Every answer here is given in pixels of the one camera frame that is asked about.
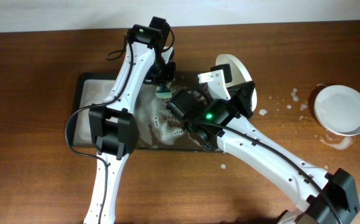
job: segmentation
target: plate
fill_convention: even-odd
[[[350,87],[324,88],[315,99],[314,112],[319,123],[335,134],[360,134],[360,93]]]

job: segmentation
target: wall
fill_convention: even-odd
[[[0,0],[0,32],[360,19],[360,0]]]

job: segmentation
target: robotic hand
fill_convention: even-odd
[[[105,103],[79,110],[90,109],[91,137],[98,151],[97,156],[82,154],[67,140],[75,153],[98,159],[85,224],[115,221],[121,172],[139,137],[133,113],[141,85],[165,88],[173,81],[173,48],[164,47],[169,32],[172,31],[166,20],[157,17],[149,27],[134,25],[129,29],[123,66]],[[250,76],[234,72],[237,63],[240,62],[224,63],[199,74],[200,83],[208,85],[212,103],[206,105],[182,90],[167,109],[206,151],[222,149],[240,158],[295,203],[298,210],[285,211],[279,223],[351,223],[360,211],[353,177],[343,169],[331,175],[260,133],[247,120],[256,108],[255,84]]]

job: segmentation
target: green light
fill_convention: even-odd
[[[213,115],[211,113],[206,114],[206,119],[211,119],[211,118],[213,118]]]

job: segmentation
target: brown wooden surface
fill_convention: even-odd
[[[208,71],[218,54],[237,56],[257,85],[251,122],[306,161],[332,173],[338,167],[349,171],[360,198],[360,135],[344,151],[325,146],[314,134],[328,132],[310,110],[299,109],[318,83],[360,92],[360,21],[173,30],[178,71]],[[120,49],[124,32],[0,34],[0,223],[84,219],[96,161],[72,154],[63,129],[78,75],[120,69],[121,61],[104,56]],[[293,88],[298,103],[291,100]],[[262,108],[269,111],[265,116],[258,114]],[[307,118],[299,120],[301,115]],[[130,156],[116,205],[118,223],[234,222],[294,209],[274,184],[229,154],[145,151]],[[360,214],[354,222],[360,223]]]

